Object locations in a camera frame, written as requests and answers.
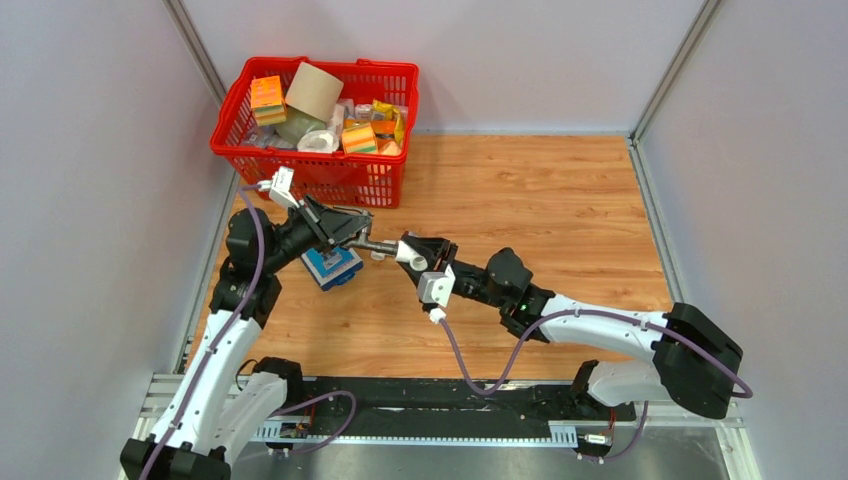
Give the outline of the dark grey metal faucet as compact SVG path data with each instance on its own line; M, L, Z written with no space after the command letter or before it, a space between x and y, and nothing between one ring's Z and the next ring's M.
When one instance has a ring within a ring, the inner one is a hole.
M370 234L373 229L374 215L372 212L362 208L338 206L338 209L354 216L366 217L366 225L351 238L342 241L339 246L347 249L362 249L381 255L396 256L398 252L397 241L372 241Z

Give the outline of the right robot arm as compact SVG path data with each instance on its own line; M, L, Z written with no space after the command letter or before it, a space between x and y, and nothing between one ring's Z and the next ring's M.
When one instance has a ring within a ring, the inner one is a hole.
M396 261L432 322L444 324L450 299L459 296L497 309L501 325L521 342L573 343L628 356L581 366L570 392L581 417L633 401L673 401L721 420L732 400L753 395L739 376L742 348L694 305L676 302L667 312L594 305L535 285L510 247L483 267L457 253L457 244L444 238L406 233L399 241Z

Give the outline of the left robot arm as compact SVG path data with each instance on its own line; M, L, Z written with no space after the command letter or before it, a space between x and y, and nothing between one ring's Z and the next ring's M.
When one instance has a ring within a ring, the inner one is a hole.
M289 415L306 399L296 362L265 358L234 400L240 365L282 291L277 274L307 251L329 251L372 223L364 210L328 207L310 196L282 224L251 202L228 222L228 256L213 289L202 340L165 411L143 439L120 454L129 479L228 479L233 464L274 411Z

